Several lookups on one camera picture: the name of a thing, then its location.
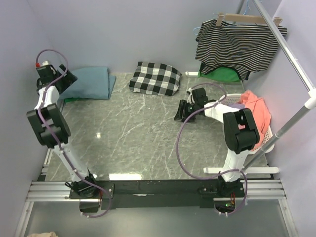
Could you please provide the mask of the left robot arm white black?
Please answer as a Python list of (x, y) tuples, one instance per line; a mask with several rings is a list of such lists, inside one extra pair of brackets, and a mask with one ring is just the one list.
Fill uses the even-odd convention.
[(96, 180), (73, 150), (69, 126), (57, 105), (61, 93), (68, 89), (77, 77), (63, 64), (59, 68), (61, 72), (48, 61), (36, 63), (39, 98), (35, 108), (27, 112), (27, 118), (39, 143), (52, 149), (69, 171), (72, 182), (67, 186), (75, 192), (81, 192), (95, 188)]

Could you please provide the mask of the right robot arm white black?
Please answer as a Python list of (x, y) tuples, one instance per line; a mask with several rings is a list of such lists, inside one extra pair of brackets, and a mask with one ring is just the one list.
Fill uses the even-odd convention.
[(202, 115), (222, 123), (228, 151), (219, 178), (223, 179), (225, 184), (232, 184), (240, 178), (246, 157), (260, 140), (252, 111), (209, 100), (204, 88), (190, 88), (187, 94), (188, 99), (179, 101), (174, 120), (182, 123), (192, 122), (195, 121), (196, 115)]

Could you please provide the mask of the black white checkered shirt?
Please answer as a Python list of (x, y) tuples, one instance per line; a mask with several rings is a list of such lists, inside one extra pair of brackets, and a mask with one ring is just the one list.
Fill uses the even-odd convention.
[(128, 87), (136, 93), (173, 96), (180, 87), (181, 76), (171, 65), (140, 61)]

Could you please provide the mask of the blue t shirt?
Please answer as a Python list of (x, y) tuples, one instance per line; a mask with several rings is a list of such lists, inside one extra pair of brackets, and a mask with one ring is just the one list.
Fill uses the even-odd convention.
[(110, 75), (107, 67), (85, 67), (72, 73), (77, 80), (60, 95), (59, 99), (110, 99), (117, 77)]

